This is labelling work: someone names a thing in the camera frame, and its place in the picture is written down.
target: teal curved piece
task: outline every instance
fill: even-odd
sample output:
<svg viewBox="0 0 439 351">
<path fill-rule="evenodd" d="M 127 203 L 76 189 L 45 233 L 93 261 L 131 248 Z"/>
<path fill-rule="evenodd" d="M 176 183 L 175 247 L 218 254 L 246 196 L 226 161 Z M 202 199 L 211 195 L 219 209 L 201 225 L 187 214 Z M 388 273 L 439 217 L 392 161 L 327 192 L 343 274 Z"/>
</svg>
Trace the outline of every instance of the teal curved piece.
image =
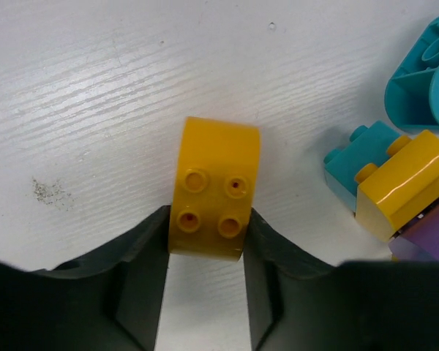
<svg viewBox="0 0 439 351">
<path fill-rule="evenodd" d="M 439 18 L 428 25 L 390 79 L 385 106 L 400 129 L 439 130 Z"/>
</svg>

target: yellow lego duplo brick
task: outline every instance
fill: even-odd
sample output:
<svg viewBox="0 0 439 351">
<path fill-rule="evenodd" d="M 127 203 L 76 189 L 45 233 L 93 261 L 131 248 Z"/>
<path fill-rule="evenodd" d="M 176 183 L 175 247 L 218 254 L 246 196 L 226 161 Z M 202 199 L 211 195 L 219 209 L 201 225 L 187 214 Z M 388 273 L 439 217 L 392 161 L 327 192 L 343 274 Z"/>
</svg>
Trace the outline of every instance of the yellow lego duplo brick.
<svg viewBox="0 0 439 351">
<path fill-rule="evenodd" d="M 258 128 L 187 118 L 170 212 L 170 252 L 240 258 L 259 158 Z"/>
<path fill-rule="evenodd" d="M 403 135 L 389 147 L 391 158 L 356 176 L 356 220 L 382 241 L 439 197 L 439 139 L 425 130 Z"/>
</svg>

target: pile of toy bricks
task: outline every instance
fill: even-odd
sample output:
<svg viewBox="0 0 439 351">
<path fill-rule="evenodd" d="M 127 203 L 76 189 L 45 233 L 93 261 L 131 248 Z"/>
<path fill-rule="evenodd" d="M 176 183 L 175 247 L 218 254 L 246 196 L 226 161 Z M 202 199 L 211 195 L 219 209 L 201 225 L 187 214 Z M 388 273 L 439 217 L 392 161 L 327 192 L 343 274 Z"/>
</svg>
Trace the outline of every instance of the pile of toy bricks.
<svg viewBox="0 0 439 351">
<path fill-rule="evenodd" d="M 415 138 L 376 122 L 324 159 L 326 180 L 356 220 L 399 260 L 439 260 L 439 18 L 390 79 L 387 115 Z"/>
<path fill-rule="evenodd" d="M 327 184 L 400 260 L 439 260 L 439 138 L 361 126 L 324 159 Z"/>
</svg>

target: curved yellow brick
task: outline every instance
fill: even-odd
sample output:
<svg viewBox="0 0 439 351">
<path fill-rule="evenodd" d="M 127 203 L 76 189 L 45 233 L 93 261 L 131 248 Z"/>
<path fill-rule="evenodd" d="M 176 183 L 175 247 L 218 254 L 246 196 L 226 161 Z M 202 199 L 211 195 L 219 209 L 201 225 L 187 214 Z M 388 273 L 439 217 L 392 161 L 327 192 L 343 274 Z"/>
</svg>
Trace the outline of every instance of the curved yellow brick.
<svg viewBox="0 0 439 351">
<path fill-rule="evenodd" d="M 170 252 L 240 258 L 259 158 L 258 128 L 187 118 L 170 212 Z"/>
</svg>

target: yellow stud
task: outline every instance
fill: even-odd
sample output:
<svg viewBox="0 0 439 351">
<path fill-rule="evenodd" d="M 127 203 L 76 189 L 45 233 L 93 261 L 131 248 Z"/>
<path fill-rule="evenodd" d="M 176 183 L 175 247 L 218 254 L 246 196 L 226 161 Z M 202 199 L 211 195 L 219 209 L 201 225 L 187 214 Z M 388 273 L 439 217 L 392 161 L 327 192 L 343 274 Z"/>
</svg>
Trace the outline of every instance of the yellow stud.
<svg viewBox="0 0 439 351">
<path fill-rule="evenodd" d="M 226 179 L 225 191 L 229 197 L 240 199 L 247 195 L 247 181 L 241 176 Z"/>
<path fill-rule="evenodd" d="M 183 210 L 177 215 L 176 224 L 184 233 L 195 233 L 200 228 L 200 216 L 195 211 Z"/>
<path fill-rule="evenodd" d="M 362 183 L 363 181 L 368 179 L 369 176 L 377 170 L 377 168 L 378 166 L 374 165 L 373 163 L 368 163 L 359 172 L 357 172 L 354 180 L 358 184 Z"/>
<path fill-rule="evenodd" d="M 208 178 L 202 170 L 187 170 L 183 185 L 188 192 L 201 192 L 208 185 Z"/>
<path fill-rule="evenodd" d="M 407 135 L 400 135 L 390 146 L 387 148 L 387 154 L 393 157 L 398 151 L 402 150 L 409 144 L 411 138 Z"/>
<path fill-rule="evenodd" d="M 218 232 L 223 238 L 235 238 L 242 229 L 241 222 L 234 217 L 222 217 L 218 223 Z"/>
</svg>

